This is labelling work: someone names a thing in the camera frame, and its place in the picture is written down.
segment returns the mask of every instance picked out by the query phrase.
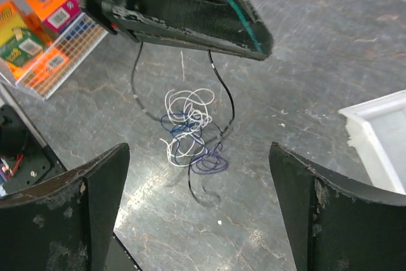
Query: white wire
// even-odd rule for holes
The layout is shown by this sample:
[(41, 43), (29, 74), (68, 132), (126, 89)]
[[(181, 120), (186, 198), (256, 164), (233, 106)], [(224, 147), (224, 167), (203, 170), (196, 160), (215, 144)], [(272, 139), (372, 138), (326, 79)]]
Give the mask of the white wire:
[[(209, 115), (207, 106), (214, 101), (214, 92), (207, 88), (199, 88), (195, 91), (181, 90), (174, 92), (169, 90), (165, 95), (165, 108), (169, 121), (174, 125), (180, 125), (185, 123), (194, 122), (192, 127), (185, 128), (182, 132), (179, 132), (174, 136), (169, 143), (164, 139), (160, 139), (166, 144), (166, 156), (169, 163), (177, 167), (185, 167), (189, 165), (190, 157), (196, 155), (207, 154), (208, 149), (204, 146), (204, 140), (200, 137), (201, 130), (206, 127), (211, 121), (212, 117)], [(211, 96), (208, 102), (205, 102), (198, 93), (206, 92)], [(177, 111), (173, 110), (176, 104), (183, 102), (183, 113), (185, 115), (179, 115)], [(184, 143), (183, 139), (190, 138), (192, 143), (186, 152), (181, 150), (180, 141)], [(197, 146), (201, 146), (202, 149), (196, 152)], [(186, 164), (180, 163), (182, 158), (186, 158), (188, 162)]]

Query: blue wire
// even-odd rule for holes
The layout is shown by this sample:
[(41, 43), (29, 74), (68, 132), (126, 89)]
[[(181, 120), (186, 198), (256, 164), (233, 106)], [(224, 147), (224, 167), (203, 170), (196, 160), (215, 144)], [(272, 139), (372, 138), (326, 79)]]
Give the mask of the blue wire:
[[(188, 116), (188, 114), (186, 114), (182, 111), (179, 111), (178, 113), (174, 113), (173, 115), (174, 116), (185, 116), (185, 117)], [(181, 146), (181, 140), (177, 139), (176, 135), (178, 133), (184, 132), (187, 129), (195, 127), (195, 125), (197, 123), (186, 121), (181, 124), (174, 125), (172, 127), (172, 129), (169, 129), (164, 125), (164, 118), (166, 118), (166, 117), (169, 117), (169, 116), (166, 114), (161, 117), (160, 124), (177, 141), (176, 150), (174, 151), (174, 162), (177, 165), (180, 165), (176, 156), (177, 156), (178, 151)], [(192, 117), (192, 118), (193, 118), (193, 120), (198, 120), (199, 116)], [(193, 137), (194, 137), (193, 144), (196, 143), (196, 139), (201, 139), (202, 136), (203, 136), (203, 129), (199, 128), (198, 133), (193, 134)], [(205, 145), (201, 145), (201, 147), (203, 148), (204, 152), (195, 156), (192, 160), (193, 163), (196, 163), (196, 167), (197, 167), (197, 169), (195, 169), (195, 168), (192, 169), (194, 173), (197, 173), (199, 175), (211, 175), (211, 174), (219, 173), (219, 172), (227, 169), (227, 167), (228, 167), (227, 160), (222, 158), (219, 154), (219, 152), (221, 152), (221, 150), (223, 149), (222, 143), (215, 146), (212, 150), (209, 150), (209, 148), (206, 147)], [(211, 160), (209, 160), (209, 158), (215, 158), (215, 162), (212, 162)]]

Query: wire rack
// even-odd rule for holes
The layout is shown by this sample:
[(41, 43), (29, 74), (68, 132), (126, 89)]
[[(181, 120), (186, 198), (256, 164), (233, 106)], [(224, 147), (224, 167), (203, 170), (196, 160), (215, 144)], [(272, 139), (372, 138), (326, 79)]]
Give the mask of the wire rack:
[(47, 100), (106, 34), (106, 30), (81, 13), (21, 77), (16, 80), (5, 63), (0, 65), (0, 75), (4, 83)]

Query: gray floor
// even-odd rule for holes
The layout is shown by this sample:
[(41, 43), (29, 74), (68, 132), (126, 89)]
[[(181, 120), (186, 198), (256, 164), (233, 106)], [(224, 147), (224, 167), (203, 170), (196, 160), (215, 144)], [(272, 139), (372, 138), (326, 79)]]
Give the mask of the gray floor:
[[(205, 181), (221, 196), (216, 207), (199, 206), (185, 178), (170, 186), (178, 170), (167, 164), (159, 141), (168, 135), (131, 98), (138, 48), (131, 41), (105, 38), (46, 103), (16, 94), (69, 168), (116, 143), (130, 144), (116, 232), (145, 270), (295, 269), (267, 160), (272, 141), (369, 182), (337, 111), (405, 89), (406, 5), (251, 1), (275, 36), (275, 49), (265, 62), (214, 55), (237, 104), (224, 153), (231, 166)], [(160, 115), (167, 90), (208, 87), (217, 96), (214, 120), (226, 124), (230, 117), (225, 92), (201, 51), (146, 45), (136, 87)], [(201, 181), (193, 177), (193, 185), (200, 190)]]

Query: white plastic container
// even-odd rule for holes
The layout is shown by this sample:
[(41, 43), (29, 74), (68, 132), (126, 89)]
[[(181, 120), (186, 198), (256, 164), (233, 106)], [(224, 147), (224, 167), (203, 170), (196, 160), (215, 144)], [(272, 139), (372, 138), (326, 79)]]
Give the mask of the white plastic container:
[(341, 109), (374, 186), (406, 194), (406, 90)]

